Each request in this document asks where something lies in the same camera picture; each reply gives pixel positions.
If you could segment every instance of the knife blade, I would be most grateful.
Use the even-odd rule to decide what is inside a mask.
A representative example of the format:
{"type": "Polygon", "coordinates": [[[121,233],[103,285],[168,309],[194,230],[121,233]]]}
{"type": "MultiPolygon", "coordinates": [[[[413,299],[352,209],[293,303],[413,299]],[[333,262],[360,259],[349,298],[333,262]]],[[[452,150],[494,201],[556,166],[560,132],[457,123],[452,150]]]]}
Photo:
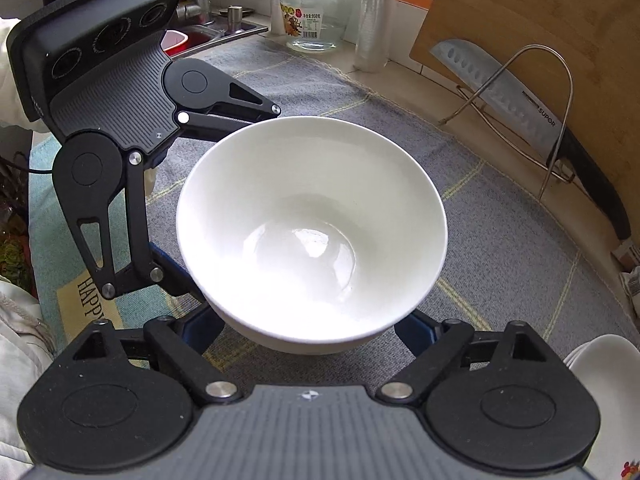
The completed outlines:
{"type": "MultiPolygon", "coordinates": [[[[481,47],[465,40],[441,41],[431,53],[474,92],[502,66],[481,47]]],[[[560,136],[562,121],[513,73],[505,70],[482,93],[481,99],[544,160],[548,159],[560,136]]]]}
{"type": "MultiPolygon", "coordinates": [[[[466,40],[441,41],[431,53],[474,92],[502,66],[480,46],[466,40]]],[[[513,73],[502,72],[480,98],[543,157],[546,165],[551,163],[562,121],[513,73]]],[[[618,238],[630,238],[628,216],[616,189],[569,128],[564,130],[558,158],[571,163],[586,192],[609,218],[618,238]]]]}

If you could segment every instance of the wooden cutting board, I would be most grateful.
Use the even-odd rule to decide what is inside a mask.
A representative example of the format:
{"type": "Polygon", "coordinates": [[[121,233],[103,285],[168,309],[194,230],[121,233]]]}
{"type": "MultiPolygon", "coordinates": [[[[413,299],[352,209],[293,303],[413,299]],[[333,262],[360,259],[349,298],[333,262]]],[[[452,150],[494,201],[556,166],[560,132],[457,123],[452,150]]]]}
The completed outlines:
{"type": "MultiPolygon", "coordinates": [[[[640,0],[434,0],[411,58],[455,80],[430,54],[450,38],[500,62],[531,43],[566,59],[575,85],[568,125],[616,187],[640,240],[640,0]]],[[[530,51],[510,70],[562,117],[568,82],[557,59],[530,51]]]]}

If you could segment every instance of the white plate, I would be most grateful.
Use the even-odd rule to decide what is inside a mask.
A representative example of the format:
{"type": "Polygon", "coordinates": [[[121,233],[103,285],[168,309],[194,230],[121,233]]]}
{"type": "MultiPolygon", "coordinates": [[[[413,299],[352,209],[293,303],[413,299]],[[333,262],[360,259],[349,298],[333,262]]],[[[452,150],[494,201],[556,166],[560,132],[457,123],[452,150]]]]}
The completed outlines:
{"type": "Polygon", "coordinates": [[[330,353],[407,316],[447,250],[438,192],[379,134],[329,118],[248,126],[211,148],[177,208],[184,262],[233,328],[330,353]]]}
{"type": "Polygon", "coordinates": [[[580,352],[582,352],[582,350],[584,350],[590,343],[591,341],[587,341],[586,343],[582,343],[580,346],[577,346],[576,348],[571,350],[569,352],[569,355],[564,358],[564,364],[570,366],[571,363],[574,362],[574,359],[580,354],[580,352]]]}
{"type": "Polygon", "coordinates": [[[598,480],[619,479],[625,462],[640,460],[640,352],[623,337],[603,335],[570,370],[595,399],[602,420],[585,468],[598,480]]]}

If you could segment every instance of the white cloth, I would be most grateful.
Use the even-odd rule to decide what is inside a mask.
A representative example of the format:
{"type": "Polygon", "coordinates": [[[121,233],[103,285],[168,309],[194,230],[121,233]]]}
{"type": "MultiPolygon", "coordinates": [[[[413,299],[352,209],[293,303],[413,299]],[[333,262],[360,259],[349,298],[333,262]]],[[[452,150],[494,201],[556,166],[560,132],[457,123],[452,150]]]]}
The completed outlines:
{"type": "Polygon", "coordinates": [[[636,315],[640,317],[640,267],[636,267],[631,272],[620,272],[620,282],[636,315]]]}
{"type": "Polygon", "coordinates": [[[18,90],[15,87],[14,74],[9,63],[6,38],[20,20],[0,18],[0,126],[15,125],[40,133],[49,131],[41,120],[30,123],[22,108],[18,90]]]}
{"type": "Polygon", "coordinates": [[[18,434],[22,398],[51,364],[51,339],[38,301],[0,281],[0,479],[17,480],[31,468],[18,434]]]}
{"type": "MultiPolygon", "coordinates": [[[[0,19],[0,125],[48,132],[42,121],[29,122],[15,87],[6,38],[18,21],[0,19]]],[[[17,480],[31,468],[16,415],[22,398],[52,361],[51,339],[41,318],[38,301],[0,276],[1,480],[17,480]]]]}

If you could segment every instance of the bowl rim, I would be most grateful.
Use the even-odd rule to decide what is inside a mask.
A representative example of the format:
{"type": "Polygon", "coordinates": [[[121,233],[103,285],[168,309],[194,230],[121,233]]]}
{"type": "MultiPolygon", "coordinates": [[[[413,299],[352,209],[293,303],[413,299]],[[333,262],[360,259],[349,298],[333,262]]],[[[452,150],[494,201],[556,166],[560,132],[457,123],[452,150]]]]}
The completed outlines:
{"type": "Polygon", "coordinates": [[[398,146],[398,144],[396,144],[395,142],[393,142],[390,139],[387,139],[385,136],[370,130],[369,128],[366,128],[365,126],[361,126],[360,124],[356,124],[356,123],[350,123],[349,121],[344,121],[342,119],[335,119],[335,118],[331,118],[331,117],[318,117],[318,116],[288,116],[288,117],[279,117],[279,118],[275,118],[275,119],[269,119],[266,121],[261,121],[259,123],[254,123],[254,124],[250,124],[249,126],[245,126],[244,128],[241,128],[237,131],[235,131],[232,134],[229,134],[228,136],[226,136],[224,139],[220,140],[219,142],[217,142],[216,144],[214,144],[211,148],[209,148],[204,155],[202,155],[200,157],[200,160],[198,160],[196,162],[196,164],[194,165],[194,167],[191,169],[187,179],[184,181],[184,184],[182,186],[182,190],[180,191],[180,197],[178,198],[178,204],[176,207],[176,212],[175,212],[175,232],[176,232],[176,237],[178,240],[178,248],[180,249],[180,254],[182,255],[182,260],[184,261],[185,266],[187,267],[187,271],[189,273],[189,275],[191,276],[191,278],[193,279],[193,281],[196,283],[196,285],[198,286],[198,288],[200,289],[200,291],[204,294],[205,298],[207,299],[207,302],[209,301],[209,298],[211,299],[211,301],[213,301],[213,303],[215,303],[216,307],[219,308],[224,314],[226,314],[227,316],[231,317],[233,320],[235,320],[236,322],[238,322],[239,324],[242,324],[243,326],[246,326],[252,330],[254,330],[255,332],[258,332],[260,334],[263,334],[265,336],[274,338],[274,339],[279,339],[282,341],[286,341],[286,342],[291,342],[291,343],[299,343],[299,344],[308,344],[308,345],[331,345],[331,344],[339,344],[339,343],[347,343],[350,341],[356,341],[359,339],[364,339],[367,337],[371,337],[371,336],[375,336],[376,334],[382,333],[385,330],[388,330],[389,328],[391,328],[393,325],[395,325],[396,323],[398,323],[400,320],[403,320],[406,316],[408,316],[409,314],[412,313],[412,311],[414,311],[416,309],[416,307],[422,302],[422,300],[431,292],[431,290],[433,289],[433,287],[435,286],[436,282],[438,281],[441,273],[442,273],[442,268],[444,266],[444,262],[446,260],[447,257],[447,250],[448,250],[448,246],[449,246],[449,227],[447,224],[447,215],[444,209],[444,204],[442,203],[442,198],[440,197],[440,193],[438,192],[438,189],[435,187],[435,184],[433,183],[433,181],[431,180],[431,178],[429,177],[429,175],[427,174],[426,171],[424,171],[424,168],[418,164],[418,162],[406,151],[404,150],[401,146],[398,146]],[[213,152],[213,150],[215,150],[218,146],[220,146],[221,144],[223,144],[224,142],[229,142],[230,139],[234,139],[235,137],[238,136],[244,136],[247,135],[247,132],[250,131],[251,129],[258,129],[260,128],[260,126],[262,124],[266,124],[266,123],[270,123],[271,121],[292,121],[292,120],[300,120],[300,119],[304,119],[304,120],[315,120],[315,121],[327,121],[327,122],[334,122],[334,123],[345,123],[348,124],[349,127],[357,127],[360,128],[361,130],[365,130],[366,132],[369,132],[370,134],[373,134],[374,136],[378,137],[380,140],[388,143],[389,145],[391,145],[392,148],[395,148],[397,150],[399,150],[402,155],[408,159],[409,163],[413,164],[420,172],[422,172],[422,174],[425,176],[429,186],[431,186],[431,189],[433,190],[433,192],[435,193],[435,196],[438,199],[438,206],[439,206],[439,212],[442,215],[442,219],[444,220],[444,243],[443,243],[443,247],[442,247],[442,253],[440,254],[440,263],[438,264],[438,270],[436,273],[434,273],[434,277],[432,280],[430,280],[430,282],[423,287],[423,292],[420,295],[420,298],[417,300],[417,302],[411,307],[411,309],[406,310],[405,312],[403,312],[403,314],[399,317],[395,317],[393,318],[392,322],[385,322],[384,325],[381,325],[378,328],[375,329],[371,329],[371,330],[367,330],[365,332],[360,332],[354,335],[350,335],[347,337],[340,337],[340,338],[324,338],[324,339],[308,339],[308,338],[297,338],[295,336],[285,336],[282,334],[278,334],[278,333],[274,333],[271,332],[269,330],[265,330],[259,326],[254,325],[251,322],[248,322],[247,320],[241,319],[239,318],[235,313],[231,312],[228,308],[225,308],[215,297],[213,294],[209,293],[208,291],[206,291],[206,288],[202,286],[202,283],[200,282],[200,280],[197,278],[197,276],[194,274],[194,272],[192,272],[191,267],[187,261],[187,259],[184,257],[184,251],[183,251],[183,240],[182,237],[180,236],[180,229],[179,229],[179,218],[181,215],[184,215],[186,213],[181,213],[184,210],[184,191],[189,187],[189,184],[193,178],[193,175],[197,172],[198,168],[200,167],[201,164],[203,164],[204,160],[206,160],[208,157],[210,157],[210,154],[213,152]]]}

